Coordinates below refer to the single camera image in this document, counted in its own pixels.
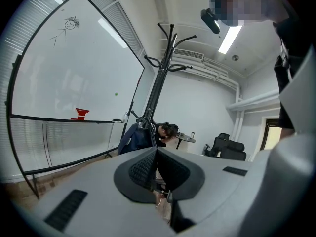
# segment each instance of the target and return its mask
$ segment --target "doorway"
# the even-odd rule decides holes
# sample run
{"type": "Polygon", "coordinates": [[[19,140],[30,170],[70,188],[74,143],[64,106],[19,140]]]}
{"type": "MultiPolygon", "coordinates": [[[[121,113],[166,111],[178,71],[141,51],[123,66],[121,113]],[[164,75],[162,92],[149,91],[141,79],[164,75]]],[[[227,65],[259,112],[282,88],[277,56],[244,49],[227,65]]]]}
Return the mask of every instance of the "doorway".
{"type": "Polygon", "coordinates": [[[260,150],[272,149],[279,142],[282,128],[277,123],[278,119],[267,119],[260,150]]]}

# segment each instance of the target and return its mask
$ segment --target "red object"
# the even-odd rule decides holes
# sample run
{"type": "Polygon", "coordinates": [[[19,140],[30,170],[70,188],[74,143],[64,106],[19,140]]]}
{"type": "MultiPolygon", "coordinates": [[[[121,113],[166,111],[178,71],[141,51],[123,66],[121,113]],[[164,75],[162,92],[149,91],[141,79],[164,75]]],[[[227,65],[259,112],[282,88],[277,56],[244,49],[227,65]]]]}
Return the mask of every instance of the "red object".
{"type": "Polygon", "coordinates": [[[85,115],[90,112],[89,110],[76,108],[78,112],[78,118],[71,118],[70,120],[84,120],[85,115]]]}

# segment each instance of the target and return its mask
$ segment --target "wooden floor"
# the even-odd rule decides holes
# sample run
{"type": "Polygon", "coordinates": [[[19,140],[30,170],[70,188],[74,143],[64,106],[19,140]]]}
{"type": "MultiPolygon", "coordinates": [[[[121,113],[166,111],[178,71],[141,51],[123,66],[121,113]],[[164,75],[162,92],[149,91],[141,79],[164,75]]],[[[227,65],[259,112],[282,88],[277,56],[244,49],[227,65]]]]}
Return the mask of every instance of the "wooden floor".
{"type": "MultiPolygon", "coordinates": [[[[117,156],[117,152],[113,151],[110,153],[112,156],[117,156]]],[[[61,170],[56,173],[52,173],[49,175],[45,175],[42,177],[36,178],[37,189],[39,193],[39,198],[43,197],[47,192],[53,189],[58,184],[62,183],[65,179],[69,176],[74,174],[79,169],[100,160],[107,160],[109,156],[101,156],[89,161],[86,161],[80,165],[76,165],[74,167],[61,170]]],[[[25,181],[17,182],[17,183],[7,183],[3,184],[7,194],[9,195],[10,199],[16,203],[18,206],[26,209],[32,210],[32,208],[37,204],[38,199],[27,185],[25,181]]],[[[156,195],[157,205],[160,202],[160,196],[158,193],[154,193],[156,195]]],[[[162,199],[160,205],[157,207],[157,211],[163,217],[165,221],[170,220],[171,215],[171,205],[166,201],[166,199],[162,199]]]]}

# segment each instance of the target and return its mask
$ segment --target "air conditioner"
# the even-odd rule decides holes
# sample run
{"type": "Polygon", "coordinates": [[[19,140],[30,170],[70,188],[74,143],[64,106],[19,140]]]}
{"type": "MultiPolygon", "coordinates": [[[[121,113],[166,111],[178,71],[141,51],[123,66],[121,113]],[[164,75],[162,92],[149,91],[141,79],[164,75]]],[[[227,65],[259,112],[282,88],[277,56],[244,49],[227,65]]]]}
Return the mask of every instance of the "air conditioner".
{"type": "Polygon", "coordinates": [[[204,54],[176,48],[174,50],[173,57],[202,62],[204,54]]]}

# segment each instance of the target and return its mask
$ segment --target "cable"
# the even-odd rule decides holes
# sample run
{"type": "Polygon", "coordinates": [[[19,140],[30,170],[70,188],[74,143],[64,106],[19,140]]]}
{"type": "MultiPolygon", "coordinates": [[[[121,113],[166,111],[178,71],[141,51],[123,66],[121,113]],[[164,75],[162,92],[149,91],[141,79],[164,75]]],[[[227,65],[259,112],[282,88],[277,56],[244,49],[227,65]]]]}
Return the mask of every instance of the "cable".
{"type": "Polygon", "coordinates": [[[160,202],[159,202],[159,204],[156,206],[156,208],[157,208],[158,206],[160,206],[160,204],[161,204],[161,200],[162,200],[162,198],[160,198],[160,202]]]}
{"type": "Polygon", "coordinates": [[[154,126],[154,124],[151,124],[150,125],[152,126],[152,129],[154,130],[154,134],[156,133],[156,127],[154,126]]]}

